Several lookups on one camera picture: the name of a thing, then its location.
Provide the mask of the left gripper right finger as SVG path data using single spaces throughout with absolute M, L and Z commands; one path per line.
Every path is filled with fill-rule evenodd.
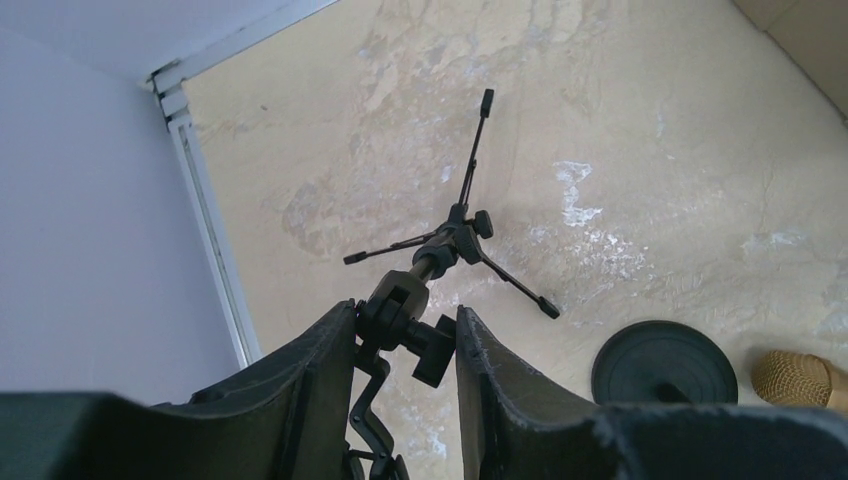
M 843 479 L 847 422 L 813 408 L 599 406 L 457 311 L 468 479 Z

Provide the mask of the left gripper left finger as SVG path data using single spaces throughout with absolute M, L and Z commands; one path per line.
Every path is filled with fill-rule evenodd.
M 355 312 L 300 336 L 185 404 L 107 392 L 1 398 L 5 479 L 343 479 Z

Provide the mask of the black tripod shock mount stand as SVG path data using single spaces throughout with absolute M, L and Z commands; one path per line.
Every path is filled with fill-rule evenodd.
M 559 309 L 545 297 L 534 293 L 482 249 L 480 242 L 493 236 L 490 215 L 480 210 L 469 217 L 469 198 L 477 158 L 468 160 L 459 198 L 452 204 L 445 222 L 435 230 L 396 242 L 384 248 L 391 253 L 407 248 L 416 251 L 407 271 L 391 270 L 379 282 L 370 298 L 356 305 L 355 366 L 369 381 L 349 413 L 349 423 L 366 442 L 365 451 L 347 449 L 343 476 L 346 479 L 406 479 L 409 474 L 401 456 L 394 454 L 394 439 L 374 414 L 371 404 L 390 373 L 384 351 L 406 348 L 417 356 L 412 376 L 436 388 L 444 378 L 456 349 L 456 322 L 443 315 L 436 325 L 422 322 L 429 301 L 428 283 L 444 276 L 458 261 L 469 265 L 483 263 L 501 280 L 533 300 L 549 318 L 556 319 Z

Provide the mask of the black stand for glitter mic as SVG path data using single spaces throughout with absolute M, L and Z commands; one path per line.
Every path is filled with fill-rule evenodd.
M 611 336 L 591 372 L 595 403 L 735 404 L 732 365 L 709 337 L 682 323 L 647 320 Z

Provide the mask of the gold microphone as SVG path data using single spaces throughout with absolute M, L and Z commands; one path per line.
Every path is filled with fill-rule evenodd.
M 772 405 L 847 413 L 847 372 L 821 357 L 772 350 L 754 363 L 750 378 L 754 392 Z

